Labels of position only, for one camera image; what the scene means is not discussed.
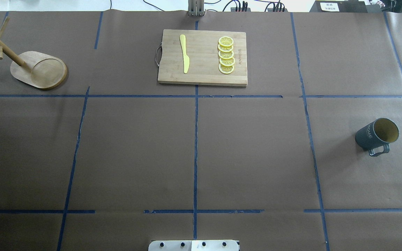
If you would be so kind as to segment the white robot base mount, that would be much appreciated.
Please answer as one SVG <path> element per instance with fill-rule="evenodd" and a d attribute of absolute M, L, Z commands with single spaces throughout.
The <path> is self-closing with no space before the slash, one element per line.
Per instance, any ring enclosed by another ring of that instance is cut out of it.
<path fill-rule="evenodd" d="M 149 251 L 239 251 L 239 241 L 220 240 L 155 240 L 148 246 Z"/>

